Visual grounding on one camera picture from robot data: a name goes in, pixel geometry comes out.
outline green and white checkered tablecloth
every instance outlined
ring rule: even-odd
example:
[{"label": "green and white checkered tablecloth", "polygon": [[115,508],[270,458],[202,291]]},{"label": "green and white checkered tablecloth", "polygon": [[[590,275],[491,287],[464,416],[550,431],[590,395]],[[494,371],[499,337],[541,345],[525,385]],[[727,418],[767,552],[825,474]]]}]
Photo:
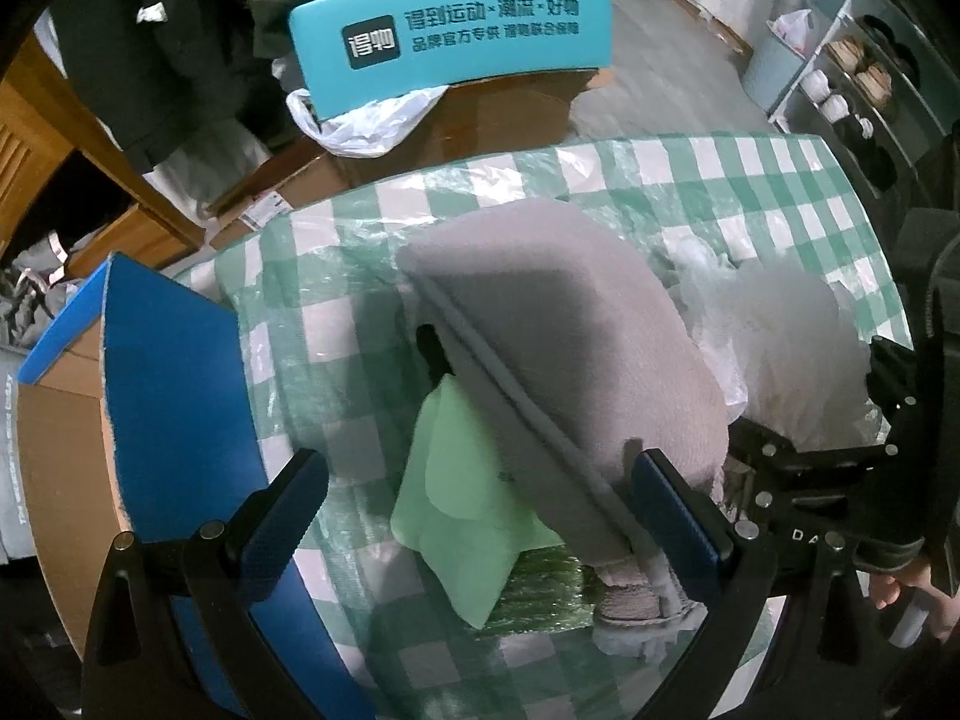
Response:
[{"label": "green and white checkered tablecloth", "polygon": [[395,254],[437,220],[531,196],[576,203],[655,269],[690,232],[735,263],[795,250],[807,269],[851,291],[863,337],[908,341],[863,208],[832,153],[808,136],[676,135],[457,162],[276,218],[181,274],[237,313],[271,478],[295,447],[328,458],[330,494],[296,565],[383,718],[619,720],[680,651],[670,648],[659,665],[611,658],[589,630],[477,640],[390,532],[428,391]]}]

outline teal box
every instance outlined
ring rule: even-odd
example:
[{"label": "teal box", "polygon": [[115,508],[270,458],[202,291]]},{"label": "teal box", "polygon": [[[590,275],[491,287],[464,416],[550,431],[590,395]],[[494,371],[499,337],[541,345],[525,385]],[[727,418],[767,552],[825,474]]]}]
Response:
[{"label": "teal box", "polygon": [[315,0],[290,14],[329,119],[431,86],[611,63],[611,0]]}]

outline hand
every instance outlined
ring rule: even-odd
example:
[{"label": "hand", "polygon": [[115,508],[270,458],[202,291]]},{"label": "hand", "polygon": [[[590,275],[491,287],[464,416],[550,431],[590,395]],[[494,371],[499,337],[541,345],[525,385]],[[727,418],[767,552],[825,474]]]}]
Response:
[{"label": "hand", "polygon": [[896,602],[904,587],[916,587],[928,594],[934,601],[926,622],[930,632],[939,640],[949,638],[953,626],[960,619],[960,593],[950,598],[930,583],[930,562],[921,555],[910,565],[892,575],[872,574],[870,576],[870,599],[877,608],[885,608]]}]

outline green paper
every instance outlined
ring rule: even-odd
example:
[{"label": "green paper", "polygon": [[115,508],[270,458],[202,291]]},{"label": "green paper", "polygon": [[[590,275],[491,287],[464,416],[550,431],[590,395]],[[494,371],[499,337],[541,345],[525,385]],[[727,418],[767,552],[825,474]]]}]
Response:
[{"label": "green paper", "polygon": [[520,502],[454,376],[424,400],[390,524],[474,628],[487,622],[520,552],[563,543]]}]

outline cardboard box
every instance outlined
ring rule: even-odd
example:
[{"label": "cardboard box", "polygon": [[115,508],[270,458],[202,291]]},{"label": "cardboard box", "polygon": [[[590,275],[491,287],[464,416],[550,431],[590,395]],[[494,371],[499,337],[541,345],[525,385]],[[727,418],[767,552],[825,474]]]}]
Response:
[{"label": "cardboard box", "polygon": [[[608,71],[577,70],[501,76],[448,89],[416,129],[382,157],[360,159],[325,153],[272,188],[290,208],[389,178],[498,151],[526,151],[560,143],[568,133],[570,103],[584,89],[608,79]],[[221,215],[213,237],[218,250],[262,225],[244,217],[255,202],[270,206],[270,191],[250,197]]]},{"label": "cardboard box", "polygon": [[[188,538],[267,485],[236,317],[121,254],[94,272],[19,372],[17,436],[37,557],[83,654],[110,543]],[[200,682],[239,704],[188,598],[171,598]],[[372,717],[294,565],[254,605],[293,679],[326,717]]]},{"label": "cardboard box", "polygon": [[611,0],[315,0],[290,33],[329,119],[414,89],[607,67],[611,18]]}]

